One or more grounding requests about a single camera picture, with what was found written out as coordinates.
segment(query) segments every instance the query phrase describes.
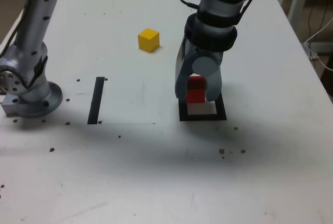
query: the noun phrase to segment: black band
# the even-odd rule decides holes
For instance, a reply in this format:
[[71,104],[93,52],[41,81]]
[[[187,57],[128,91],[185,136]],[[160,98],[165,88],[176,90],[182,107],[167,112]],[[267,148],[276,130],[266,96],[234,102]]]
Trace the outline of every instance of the black band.
[[209,28],[201,28],[194,24],[196,14],[187,18],[185,25],[185,37],[197,47],[207,51],[227,51],[232,48],[237,38],[235,27],[228,33],[218,34],[209,31]]

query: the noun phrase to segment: black strip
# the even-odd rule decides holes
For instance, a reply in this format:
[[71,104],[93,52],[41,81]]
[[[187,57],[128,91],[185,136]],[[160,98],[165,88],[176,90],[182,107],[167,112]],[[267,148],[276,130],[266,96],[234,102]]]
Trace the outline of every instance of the black strip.
[[90,105],[88,124],[97,124],[100,101],[102,100],[104,78],[105,77],[96,77],[92,104]]
[[215,100],[216,114],[188,115],[187,103],[185,100],[178,101],[179,121],[222,121],[227,120],[224,109],[222,93]]

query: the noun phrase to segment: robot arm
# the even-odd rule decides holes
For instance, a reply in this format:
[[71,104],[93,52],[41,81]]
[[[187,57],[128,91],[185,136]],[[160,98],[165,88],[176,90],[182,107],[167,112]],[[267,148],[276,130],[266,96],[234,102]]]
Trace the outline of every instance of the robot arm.
[[47,48],[43,38],[56,3],[57,0],[27,0],[12,35],[17,31],[15,41],[5,47],[0,59],[0,87],[7,92],[2,103],[7,116],[45,115],[62,101],[60,87],[45,76]]
[[198,11],[188,17],[176,64],[175,93],[185,100],[187,81],[193,74],[205,77],[206,99],[215,101],[221,92],[220,65],[223,52],[232,48],[237,25],[252,0],[201,0]]

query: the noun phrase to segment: yellow cube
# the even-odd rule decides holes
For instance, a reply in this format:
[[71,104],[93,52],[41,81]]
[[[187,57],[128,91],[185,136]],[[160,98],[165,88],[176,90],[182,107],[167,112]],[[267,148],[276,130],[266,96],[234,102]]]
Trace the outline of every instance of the yellow cube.
[[149,28],[143,30],[137,39],[139,48],[148,52],[154,51],[160,45],[160,33]]

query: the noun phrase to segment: black tape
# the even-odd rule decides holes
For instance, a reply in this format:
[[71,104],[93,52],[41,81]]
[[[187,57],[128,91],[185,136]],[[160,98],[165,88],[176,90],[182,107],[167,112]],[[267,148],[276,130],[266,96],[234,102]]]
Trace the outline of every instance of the black tape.
[[103,94],[104,78],[105,77],[96,77],[92,104],[90,105],[88,124],[97,124],[100,101],[102,100]]

